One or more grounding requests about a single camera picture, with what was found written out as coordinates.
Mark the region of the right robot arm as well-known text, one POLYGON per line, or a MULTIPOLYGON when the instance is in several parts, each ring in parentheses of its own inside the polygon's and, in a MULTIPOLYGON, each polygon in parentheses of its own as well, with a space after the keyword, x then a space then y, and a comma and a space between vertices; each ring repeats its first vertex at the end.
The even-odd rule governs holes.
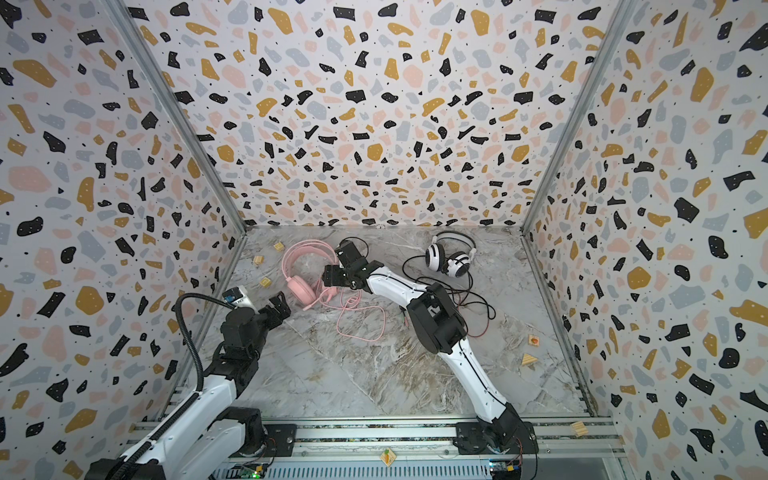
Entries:
POLYGON ((323 283, 362 290, 406 310, 419 342, 448 365, 469 396, 486 448, 505 453, 522 446, 524 439, 536 440, 533 428, 523 422, 477 360, 466 322, 442 285, 408 280, 379 261, 367 260, 349 240, 341 241, 335 253, 338 261, 325 267, 323 283))

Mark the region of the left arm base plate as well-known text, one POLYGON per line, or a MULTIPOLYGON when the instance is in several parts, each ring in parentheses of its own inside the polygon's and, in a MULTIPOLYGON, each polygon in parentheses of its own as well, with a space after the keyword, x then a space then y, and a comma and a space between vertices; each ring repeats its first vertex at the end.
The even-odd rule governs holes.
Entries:
POLYGON ((290 457, 297 435, 296 424, 267 424, 247 427, 243 446, 237 454, 244 458, 261 460, 290 457))

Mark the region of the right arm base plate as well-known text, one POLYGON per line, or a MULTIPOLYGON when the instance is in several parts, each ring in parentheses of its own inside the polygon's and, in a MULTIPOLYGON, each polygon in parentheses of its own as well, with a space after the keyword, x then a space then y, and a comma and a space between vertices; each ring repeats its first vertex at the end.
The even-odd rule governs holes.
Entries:
POLYGON ((455 424, 456 436, 453 445, 460 455, 536 455, 539 453, 537 437, 531 422, 519 426, 506 447, 493 447, 484 434, 479 422, 459 422, 455 424))

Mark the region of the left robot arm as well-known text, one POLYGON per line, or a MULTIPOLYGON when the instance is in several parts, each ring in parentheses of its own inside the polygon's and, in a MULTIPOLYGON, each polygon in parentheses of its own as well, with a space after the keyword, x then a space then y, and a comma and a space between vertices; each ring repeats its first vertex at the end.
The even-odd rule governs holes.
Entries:
POLYGON ((268 333, 291 315, 282 292, 255 308, 241 287, 222 299, 200 293, 180 295, 174 313, 195 369, 193 390, 149 434, 116 458, 91 464, 87 479, 207 478, 230 455, 267 448, 261 412, 235 407, 259 368, 268 333), (183 315, 183 302, 200 299, 228 310, 223 340, 205 367, 183 315))

